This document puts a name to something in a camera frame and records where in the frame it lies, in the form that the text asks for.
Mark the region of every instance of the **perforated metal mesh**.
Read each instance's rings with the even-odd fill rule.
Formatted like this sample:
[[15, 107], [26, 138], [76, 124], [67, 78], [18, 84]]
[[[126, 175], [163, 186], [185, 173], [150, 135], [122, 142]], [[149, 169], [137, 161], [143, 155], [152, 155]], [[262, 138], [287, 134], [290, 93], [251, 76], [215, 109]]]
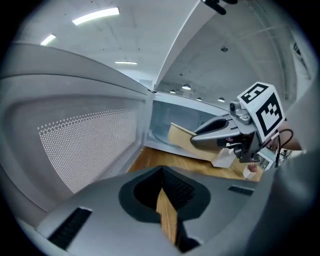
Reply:
[[136, 109], [72, 116], [38, 127], [57, 174], [76, 193], [94, 182], [136, 140]]

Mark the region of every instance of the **black slot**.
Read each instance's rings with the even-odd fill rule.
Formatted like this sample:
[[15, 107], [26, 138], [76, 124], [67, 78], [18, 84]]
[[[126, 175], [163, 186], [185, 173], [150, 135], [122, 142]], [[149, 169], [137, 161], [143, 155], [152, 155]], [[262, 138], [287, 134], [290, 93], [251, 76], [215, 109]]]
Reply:
[[204, 185], [167, 166], [158, 166], [125, 183], [119, 191], [119, 202], [137, 221], [160, 223], [156, 208], [161, 188], [182, 221], [199, 218], [211, 198]]
[[49, 237], [49, 241], [61, 249], [68, 248], [79, 230], [85, 224], [92, 212], [87, 209], [77, 208]]
[[248, 196], [248, 197], [250, 197], [254, 193], [253, 189], [240, 187], [240, 186], [235, 186], [235, 185], [232, 185], [231, 187], [229, 187], [228, 190], [232, 191], [232, 192], [239, 193], [239, 194], [243, 194], [243, 195]]

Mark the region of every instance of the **wooden board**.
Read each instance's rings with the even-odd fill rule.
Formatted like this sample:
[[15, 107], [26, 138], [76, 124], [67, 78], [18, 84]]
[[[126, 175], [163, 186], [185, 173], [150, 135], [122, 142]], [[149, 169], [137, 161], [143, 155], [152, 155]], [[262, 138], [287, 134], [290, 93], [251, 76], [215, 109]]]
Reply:
[[[238, 159], [236, 159], [231, 167], [218, 168], [213, 167], [212, 164], [206, 160], [171, 154], [154, 148], [145, 147], [131, 166], [129, 172], [156, 166], [174, 166], [210, 176], [245, 180], [242, 176], [242, 171], [247, 164], [240, 163]], [[262, 173], [263, 171], [258, 168], [258, 172], [250, 179], [250, 181], [258, 182]], [[161, 227], [163, 232], [174, 244], [177, 234], [177, 212], [163, 190], [159, 193], [156, 211], [161, 214]]]
[[194, 132], [189, 131], [172, 122], [168, 133], [168, 140], [171, 143], [201, 157], [204, 160], [213, 162], [218, 157], [220, 150], [201, 150], [195, 148], [195, 146], [190, 142], [190, 139], [195, 135], [196, 134]]

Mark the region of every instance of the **cable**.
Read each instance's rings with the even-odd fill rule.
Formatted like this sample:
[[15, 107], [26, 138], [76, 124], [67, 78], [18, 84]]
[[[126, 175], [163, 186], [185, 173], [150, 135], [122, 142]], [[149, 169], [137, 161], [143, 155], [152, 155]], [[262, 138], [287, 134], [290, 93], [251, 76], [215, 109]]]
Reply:
[[268, 145], [270, 141], [273, 141], [276, 137], [278, 137], [279, 134], [280, 134], [280, 133], [278, 132], [278, 130], [276, 130], [276, 133], [275, 133], [266, 143], [263, 144], [263, 146], [261, 147], [261, 149], [265, 148], [266, 145]]
[[278, 166], [279, 166], [280, 164], [282, 164], [282, 162], [284, 162], [284, 161], [291, 155], [291, 153], [292, 153], [292, 150], [290, 151], [290, 153], [289, 153], [288, 155], [285, 155], [285, 156], [283, 157], [283, 160], [278, 163]]
[[[283, 145], [281, 145], [280, 134], [283, 133], [283, 132], [291, 132], [291, 136], [285, 143], [283, 143]], [[278, 165], [279, 165], [279, 158], [280, 158], [281, 149], [284, 147], [284, 145], [286, 145], [289, 141], [291, 141], [293, 136], [294, 136], [294, 132], [291, 129], [283, 129], [283, 130], [279, 131], [279, 135], [278, 135], [279, 147], [278, 147], [278, 153], [276, 154], [276, 158], [275, 158], [275, 167], [278, 167]]]
[[281, 140], [280, 140], [280, 132], [278, 132], [278, 152], [276, 153], [276, 158], [275, 158], [275, 167], [278, 166], [279, 163], [279, 158], [280, 158], [280, 151], [281, 151]]

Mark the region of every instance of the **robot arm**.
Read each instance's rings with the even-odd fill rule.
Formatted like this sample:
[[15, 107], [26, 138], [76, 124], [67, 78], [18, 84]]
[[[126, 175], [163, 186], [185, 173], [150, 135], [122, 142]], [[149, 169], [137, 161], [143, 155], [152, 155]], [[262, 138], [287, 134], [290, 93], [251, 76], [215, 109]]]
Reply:
[[228, 114], [198, 127], [191, 143], [203, 150], [233, 149], [241, 163], [258, 162], [257, 153], [284, 120], [275, 87], [256, 82], [230, 102]]

